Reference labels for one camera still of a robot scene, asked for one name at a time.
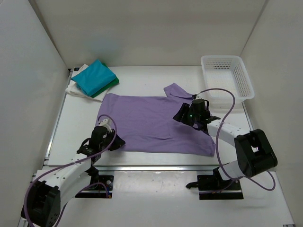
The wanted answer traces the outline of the purple t shirt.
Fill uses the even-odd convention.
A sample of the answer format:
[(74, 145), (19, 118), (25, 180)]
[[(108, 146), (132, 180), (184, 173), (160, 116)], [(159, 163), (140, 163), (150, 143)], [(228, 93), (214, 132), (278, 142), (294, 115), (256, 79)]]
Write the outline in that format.
[(180, 153), (213, 157), (212, 137), (173, 120), (192, 94), (173, 83), (164, 88), (165, 96), (105, 95), (98, 116), (109, 115), (125, 141), (123, 150), (149, 153)]

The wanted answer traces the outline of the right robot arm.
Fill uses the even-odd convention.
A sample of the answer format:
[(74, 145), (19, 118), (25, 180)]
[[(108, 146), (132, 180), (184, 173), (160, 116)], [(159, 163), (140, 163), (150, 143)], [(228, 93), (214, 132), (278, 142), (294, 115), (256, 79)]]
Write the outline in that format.
[(190, 105), (183, 103), (173, 119), (195, 130), (206, 132), (215, 137), (216, 142), (223, 140), (235, 148), (237, 160), (225, 165), (220, 163), (220, 167), (214, 169), (212, 183), (217, 189), (224, 189), (229, 180), (251, 178), (278, 164), (277, 157), (262, 130), (245, 131), (224, 123), (219, 117), (210, 114), (207, 100), (197, 99)]

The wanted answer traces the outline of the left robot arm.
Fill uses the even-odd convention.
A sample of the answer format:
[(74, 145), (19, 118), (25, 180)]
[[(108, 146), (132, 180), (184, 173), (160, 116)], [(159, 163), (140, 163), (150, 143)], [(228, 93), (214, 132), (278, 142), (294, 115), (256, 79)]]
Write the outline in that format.
[(85, 139), (71, 162), (38, 176), (29, 186), (24, 198), (21, 217), (31, 226), (57, 226), (67, 203), (78, 193), (102, 185), (94, 164), (104, 151), (125, 145), (114, 129), (96, 126)]

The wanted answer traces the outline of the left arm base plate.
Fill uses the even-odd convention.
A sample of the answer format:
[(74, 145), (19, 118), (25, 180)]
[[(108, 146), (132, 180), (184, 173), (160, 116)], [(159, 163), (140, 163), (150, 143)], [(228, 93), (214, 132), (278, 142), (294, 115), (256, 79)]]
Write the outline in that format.
[(90, 183), (80, 191), (76, 198), (111, 199), (114, 186), (114, 172), (100, 171), (97, 168), (89, 170)]

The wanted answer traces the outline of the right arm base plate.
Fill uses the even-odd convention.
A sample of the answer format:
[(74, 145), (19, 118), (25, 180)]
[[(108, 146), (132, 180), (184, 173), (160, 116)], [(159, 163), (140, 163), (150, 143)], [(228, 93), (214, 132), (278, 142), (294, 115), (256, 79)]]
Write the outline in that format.
[(197, 188), (200, 200), (243, 200), (241, 184), (236, 180), (223, 180), (219, 168), (212, 175), (198, 175), (197, 181), (186, 185), (187, 189)]

